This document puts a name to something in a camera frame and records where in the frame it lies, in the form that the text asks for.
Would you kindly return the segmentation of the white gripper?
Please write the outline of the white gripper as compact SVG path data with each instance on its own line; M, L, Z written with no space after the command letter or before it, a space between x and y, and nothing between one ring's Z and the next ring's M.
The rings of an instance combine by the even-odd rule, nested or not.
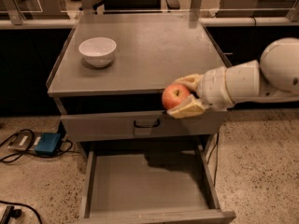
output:
M167 114L174 119L184 119L202 115L207 108L224 110L234 106L226 87L226 71L224 67L207 71L203 75L192 74L174 81L196 92L189 95L179 105L169 109Z

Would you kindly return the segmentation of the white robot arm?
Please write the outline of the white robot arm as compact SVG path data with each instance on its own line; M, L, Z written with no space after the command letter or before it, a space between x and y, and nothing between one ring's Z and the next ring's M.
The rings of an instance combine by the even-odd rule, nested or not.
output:
M299 39L281 38L260 60L181 77L162 98L168 115L184 119L245 102L284 103L299 98Z

